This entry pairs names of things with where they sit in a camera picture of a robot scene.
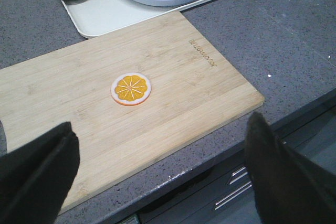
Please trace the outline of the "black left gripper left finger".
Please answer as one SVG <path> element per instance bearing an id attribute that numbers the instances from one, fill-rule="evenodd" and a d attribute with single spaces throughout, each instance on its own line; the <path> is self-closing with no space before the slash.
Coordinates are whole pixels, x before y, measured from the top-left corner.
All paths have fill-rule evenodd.
<path id="1" fill-rule="evenodd" d="M 1 223 L 54 223 L 80 164 L 64 122 L 1 157 Z"/>

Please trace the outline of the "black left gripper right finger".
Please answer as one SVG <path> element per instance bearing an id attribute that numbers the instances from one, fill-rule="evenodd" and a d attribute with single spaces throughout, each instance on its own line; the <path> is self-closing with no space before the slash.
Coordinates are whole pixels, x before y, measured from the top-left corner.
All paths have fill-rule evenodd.
<path id="1" fill-rule="evenodd" d="M 262 223 L 335 223 L 335 174 L 284 144 L 258 112 L 244 157 Z"/>

